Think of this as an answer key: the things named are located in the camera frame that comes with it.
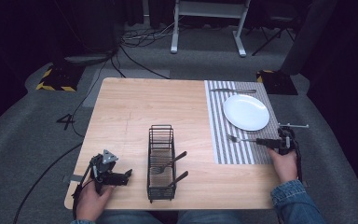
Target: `striped placemat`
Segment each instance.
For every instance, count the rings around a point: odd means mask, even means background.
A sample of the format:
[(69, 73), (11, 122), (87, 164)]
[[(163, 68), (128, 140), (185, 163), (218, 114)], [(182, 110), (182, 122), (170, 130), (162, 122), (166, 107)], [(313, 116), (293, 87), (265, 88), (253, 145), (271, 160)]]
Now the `striped placemat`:
[[(257, 90), (253, 96), (262, 102), (269, 112), (269, 122), (261, 130), (249, 132), (235, 127), (225, 117), (223, 104), (228, 97), (237, 94), (235, 92), (211, 91), (214, 88), (230, 88), (233, 90)], [(205, 93), (208, 102), (209, 121), (213, 139), (214, 161), (218, 164), (272, 164), (266, 147), (256, 143), (233, 143), (227, 139), (227, 134), (246, 139), (279, 138), (279, 124), (269, 102), (266, 90), (262, 83), (234, 82), (205, 80)]]

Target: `person's left hand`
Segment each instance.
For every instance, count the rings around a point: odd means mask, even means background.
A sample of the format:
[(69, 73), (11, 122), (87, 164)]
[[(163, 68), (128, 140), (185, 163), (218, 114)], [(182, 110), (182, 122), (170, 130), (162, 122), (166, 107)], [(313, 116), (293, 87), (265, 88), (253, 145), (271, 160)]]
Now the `person's left hand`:
[(103, 212), (114, 188), (115, 186), (103, 186), (100, 195), (95, 190), (95, 183), (93, 181), (88, 183), (81, 190), (76, 208), (76, 219), (95, 222)]

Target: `hand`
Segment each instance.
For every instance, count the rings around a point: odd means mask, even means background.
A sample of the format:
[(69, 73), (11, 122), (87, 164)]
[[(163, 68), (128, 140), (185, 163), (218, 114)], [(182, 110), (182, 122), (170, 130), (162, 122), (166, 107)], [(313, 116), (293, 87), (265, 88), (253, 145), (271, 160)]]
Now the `hand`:
[(275, 171), (281, 183), (297, 179), (296, 152), (294, 150), (286, 155), (280, 155), (271, 148), (267, 150), (274, 162)]
[(95, 222), (103, 212), (114, 188), (115, 186), (103, 186), (100, 195), (95, 190), (95, 183), (92, 181), (90, 183), (88, 182), (88, 184), (81, 190), (76, 208), (76, 218), (78, 220)]

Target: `knife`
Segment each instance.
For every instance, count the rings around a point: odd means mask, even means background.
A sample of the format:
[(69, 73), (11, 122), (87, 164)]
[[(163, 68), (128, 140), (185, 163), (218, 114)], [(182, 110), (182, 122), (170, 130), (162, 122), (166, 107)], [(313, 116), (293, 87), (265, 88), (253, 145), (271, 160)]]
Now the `knife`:
[(240, 93), (255, 93), (255, 90), (232, 90), (232, 89), (228, 89), (228, 88), (211, 89), (211, 91), (229, 91), (229, 92), (240, 92)]

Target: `black wire basket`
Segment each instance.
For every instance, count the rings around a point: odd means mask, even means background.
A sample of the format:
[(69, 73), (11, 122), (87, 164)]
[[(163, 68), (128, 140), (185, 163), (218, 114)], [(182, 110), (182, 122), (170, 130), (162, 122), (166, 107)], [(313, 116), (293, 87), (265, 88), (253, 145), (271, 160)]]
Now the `black wire basket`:
[(171, 125), (152, 125), (149, 129), (149, 149), (147, 163), (147, 196), (153, 200), (171, 200), (174, 198), (176, 184), (175, 162), (163, 168), (175, 157), (173, 128)]

